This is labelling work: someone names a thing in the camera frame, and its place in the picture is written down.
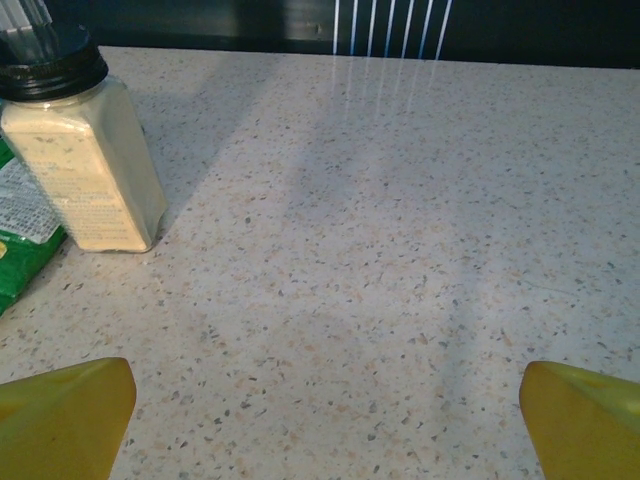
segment black jar lid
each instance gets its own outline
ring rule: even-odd
[[[80,25],[50,23],[0,32],[0,98],[70,97],[100,83],[108,67]]]

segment white countertop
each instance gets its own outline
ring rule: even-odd
[[[67,242],[0,382],[129,359],[113,479],[540,479],[528,362],[640,380],[640,72],[104,52],[162,239]]]

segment spice jar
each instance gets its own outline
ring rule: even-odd
[[[0,33],[0,128],[78,246],[149,250],[167,202],[126,86],[88,32]]]

